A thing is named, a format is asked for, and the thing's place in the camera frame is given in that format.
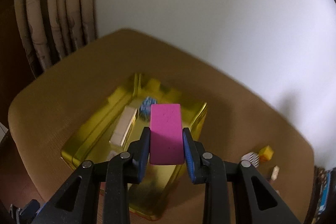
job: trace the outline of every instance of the brown wooden table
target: brown wooden table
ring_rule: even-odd
[[[308,210],[314,175],[310,145],[276,111],[213,67],[152,37],[121,30],[65,58],[25,88],[12,102],[9,125],[28,174],[48,200],[71,174],[60,158],[68,138],[113,90],[134,72],[208,103],[200,141],[223,160],[239,162],[250,151],[270,145],[278,165],[274,188],[298,219]],[[201,223],[204,186],[181,178],[157,223]],[[147,220],[131,215],[132,223]]]

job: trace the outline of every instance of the silver screw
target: silver screw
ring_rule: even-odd
[[[211,159],[212,158],[212,154],[210,153],[210,152],[205,152],[205,153],[203,153],[203,158],[205,158],[205,159]]]
[[[241,161],[241,165],[242,167],[250,167],[251,166],[251,163],[248,161],[248,160],[242,160]]]
[[[86,160],[85,162],[82,163],[83,168],[89,168],[91,167],[92,162],[89,160]]]
[[[122,159],[128,159],[131,156],[131,154],[129,152],[122,152],[120,153],[120,157]]]

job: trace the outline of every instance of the gold tray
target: gold tray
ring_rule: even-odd
[[[117,87],[102,107],[65,143],[62,158],[75,169],[85,160],[104,162],[111,151],[126,151],[131,142],[140,138],[143,128],[149,126],[149,122],[137,116],[122,148],[111,145],[109,140],[124,107],[129,105],[139,108],[147,96],[155,98],[159,104],[180,104],[182,126],[188,127],[193,139],[198,140],[207,112],[206,103],[164,86],[159,80],[136,73]],[[185,164],[148,164],[143,181],[138,185],[129,185],[130,211],[149,220],[160,218],[166,208],[169,191],[185,170]]]

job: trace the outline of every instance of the triangular cutout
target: triangular cutout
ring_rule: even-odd
[[[56,202],[56,208],[72,212],[75,207],[76,197],[81,184],[81,177],[77,177],[74,182],[68,187],[61,198]]]
[[[261,183],[261,181],[256,176],[253,176],[251,180],[252,180],[254,193],[257,198],[259,210],[263,211],[263,210],[270,209],[278,205],[274,197],[270,194],[270,192],[268,192],[268,190],[265,188],[265,186]]]

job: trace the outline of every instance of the pink block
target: pink block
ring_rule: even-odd
[[[179,104],[152,105],[150,129],[150,164],[183,164],[181,106]]]

